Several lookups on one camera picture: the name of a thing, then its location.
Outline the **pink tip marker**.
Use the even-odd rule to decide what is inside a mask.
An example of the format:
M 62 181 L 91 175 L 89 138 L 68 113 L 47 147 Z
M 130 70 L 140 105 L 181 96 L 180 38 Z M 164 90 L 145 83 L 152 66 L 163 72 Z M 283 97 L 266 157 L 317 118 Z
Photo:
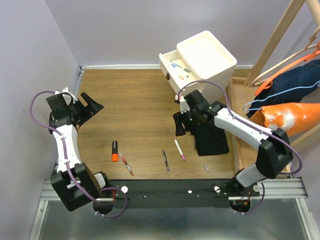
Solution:
M 183 153 L 183 151 L 182 151 L 182 149 L 181 149 L 181 147 L 180 147 L 180 145 L 179 145 L 179 143 L 178 143 L 178 140 L 175 139 L 175 140 L 174 140 L 174 143 L 175 143 L 175 145 L 176 145 L 176 148 L 177 148 L 177 150 L 178 150 L 178 152 L 179 152 L 179 155 L 180 155 L 181 159 L 182 159 L 183 161 L 185 161 L 185 160 L 186 160 L 186 157 L 185 157 L 185 155 L 184 155 L 184 153 Z

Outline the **dark purple pen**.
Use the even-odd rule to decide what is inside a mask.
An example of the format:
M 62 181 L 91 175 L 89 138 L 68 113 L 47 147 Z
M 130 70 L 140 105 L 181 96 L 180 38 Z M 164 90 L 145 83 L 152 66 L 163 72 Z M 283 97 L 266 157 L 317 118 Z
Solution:
M 163 155 L 163 159 L 164 159 L 164 163 L 165 163 L 165 167 L 166 167 L 167 173 L 170 174 L 170 168 L 169 168 L 169 164 L 168 164 L 168 160 L 167 160 L 167 156 L 166 156 L 165 150 L 162 150 L 162 155 Z

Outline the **orange black highlighter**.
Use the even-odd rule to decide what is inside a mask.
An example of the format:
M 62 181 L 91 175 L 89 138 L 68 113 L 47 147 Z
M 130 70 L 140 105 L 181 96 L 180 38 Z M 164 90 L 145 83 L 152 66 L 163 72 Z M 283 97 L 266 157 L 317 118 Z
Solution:
M 111 161 L 112 162 L 117 162 L 119 159 L 118 155 L 118 142 L 113 141 L 112 142 L 112 149 L 111 149 Z

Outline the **white top drawer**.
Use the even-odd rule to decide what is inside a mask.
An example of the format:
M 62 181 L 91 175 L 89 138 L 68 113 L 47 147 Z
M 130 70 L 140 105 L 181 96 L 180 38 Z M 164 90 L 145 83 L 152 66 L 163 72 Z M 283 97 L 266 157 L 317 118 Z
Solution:
M 172 67 L 171 61 L 177 63 L 178 65 L 185 67 L 190 70 L 190 72 L 185 72 L 184 70 L 176 67 Z M 187 65 L 184 59 L 181 57 L 177 50 L 173 50 L 167 53 L 159 54 L 159 66 L 161 71 L 164 74 L 166 79 L 166 74 L 170 74 L 170 79 L 167 82 L 170 84 L 175 93 L 178 93 L 182 87 L 193 82 L 198 81 L 200 78 L 191 70 L 191 68 Z

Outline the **red pen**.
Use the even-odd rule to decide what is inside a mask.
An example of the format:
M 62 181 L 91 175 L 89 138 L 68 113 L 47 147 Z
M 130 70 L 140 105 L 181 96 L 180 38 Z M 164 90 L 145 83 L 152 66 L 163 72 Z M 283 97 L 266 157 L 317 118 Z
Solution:
M 135 176 L 134 175 L 134 173 L 133 173 L 133 171 L 132 171 L 132 169 L 130 168 L 130 166 L 129 166 L 129 164 L 127 163 L 127 160 L 125 159 L 125 157 L 123 156 L 123 154 L 120 152 L 120 151 L 118 151 L 118 155 L 120 156 L 120 158 L 122 159 L 122 161 L 124 162 L 124 164 L 125 164 L 125 166 L 126 166 L 126 168 L 127 168 L 127 170 L 129 171 L 129 173 L 131 174 L 131 176 Z

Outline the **white drawer cabinet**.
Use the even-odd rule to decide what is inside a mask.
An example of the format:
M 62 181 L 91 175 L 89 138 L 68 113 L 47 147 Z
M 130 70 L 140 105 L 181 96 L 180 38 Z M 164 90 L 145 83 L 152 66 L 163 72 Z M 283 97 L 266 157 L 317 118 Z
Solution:
M 220 89 L 225 90 L 232 78 L 237 59 L 208 30 L 179 42 L 176 50 L 189 66 L 198 82 L 193 88 L 202 91 L 202 95 L 211 104 L 223 97 Z

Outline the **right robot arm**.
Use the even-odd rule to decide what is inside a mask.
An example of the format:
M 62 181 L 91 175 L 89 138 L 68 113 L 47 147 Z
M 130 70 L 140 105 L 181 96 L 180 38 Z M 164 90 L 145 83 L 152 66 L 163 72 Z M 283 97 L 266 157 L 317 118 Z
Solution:
M 241 196 L 248 187 L 263 179 L 275 179 L 292 161 L 293 151 L 287 133 L 251 123 L 219 101 L 208 103 L 199 90 L 175 96 L 180 111 L 173 114 L 176 136 L 183 136 L 197 125 L 209 124 L 245 141 L 257 151 L 256 162 L 240 170 L 227 183 L 227 193 Z

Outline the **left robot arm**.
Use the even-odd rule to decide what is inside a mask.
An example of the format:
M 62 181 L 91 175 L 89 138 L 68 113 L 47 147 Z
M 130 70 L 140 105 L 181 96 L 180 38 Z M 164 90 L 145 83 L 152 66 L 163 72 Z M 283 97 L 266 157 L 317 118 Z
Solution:
M 70 212 L 107 197 L 111 191 L 106 174 L 102 171 L 92 173 L 80 158 L 78 128 L 104 108 L 85 92 L 81 97 L 85 103 L 66 87 L 46 98 L 51 109 L 49 132 L 54 136 L 58 150 L 57 170 L 50 183 Z

